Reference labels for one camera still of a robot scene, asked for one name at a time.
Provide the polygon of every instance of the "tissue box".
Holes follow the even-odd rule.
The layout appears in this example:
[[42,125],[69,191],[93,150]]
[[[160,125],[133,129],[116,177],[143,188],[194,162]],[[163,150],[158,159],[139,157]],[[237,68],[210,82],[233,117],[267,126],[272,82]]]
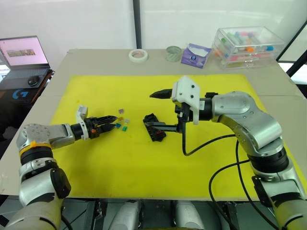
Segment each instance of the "tissue box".
[[210,48],[190,43],[188,47],[183,51],[181,63],[203,68],[210,52]]

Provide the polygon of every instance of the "white wall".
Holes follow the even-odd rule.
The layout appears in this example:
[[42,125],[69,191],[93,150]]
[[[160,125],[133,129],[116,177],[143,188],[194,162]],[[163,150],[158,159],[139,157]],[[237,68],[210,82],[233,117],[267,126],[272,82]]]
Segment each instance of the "white wall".
[[56,70],[73,48],[135,48],[130,0],[0,0],[0,38],[37,35]]
[[307,25],[279,59],[280,61],[297,61],[307,50]]
[[211,47],[218,28],[264,25],[286,44],[307,18],[307,0],[141,0],[143,48]]

